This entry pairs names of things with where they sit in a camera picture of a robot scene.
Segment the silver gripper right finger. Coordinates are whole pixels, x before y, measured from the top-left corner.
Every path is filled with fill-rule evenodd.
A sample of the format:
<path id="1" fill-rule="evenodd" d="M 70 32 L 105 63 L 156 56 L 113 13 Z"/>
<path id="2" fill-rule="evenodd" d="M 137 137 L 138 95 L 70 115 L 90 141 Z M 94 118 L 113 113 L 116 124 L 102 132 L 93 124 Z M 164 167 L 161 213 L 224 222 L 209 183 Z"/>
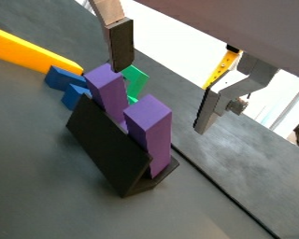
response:
<path id="1" fill-rule="evenodd" d="M 237 56 L 239 54 L 231 51 L 224 54 L 203 85 L 204 95 L 193 123 L 194 131 L 198 134 L 204 134 L 215 123 L 216 117 L 221 116 L 225 111 L 232 111 L 236 115 L 243 112 L 248 103 L 240 99 L 240 96 L 265 88 L 277 72 L 275 66 L 256 59 L 248 53 L 244 53 L 241 58 Z M 237 63 L 237 71 L 247 77 L 216 90 L 215 84 L 229 72 L 235 63 Z"/>

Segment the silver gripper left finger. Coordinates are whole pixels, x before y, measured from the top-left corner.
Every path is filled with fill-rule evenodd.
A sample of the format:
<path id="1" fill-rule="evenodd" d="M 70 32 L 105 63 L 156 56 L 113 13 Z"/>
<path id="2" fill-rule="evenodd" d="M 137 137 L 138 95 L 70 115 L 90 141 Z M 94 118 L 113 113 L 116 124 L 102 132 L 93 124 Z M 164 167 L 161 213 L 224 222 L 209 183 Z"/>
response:
<path id="1" fill-rule="evenodd" d="M 120 0 L 87 0 L 102 25 L 112 70 L 120 72 L 134 60 L 133 21 L 124 16 Z"/>

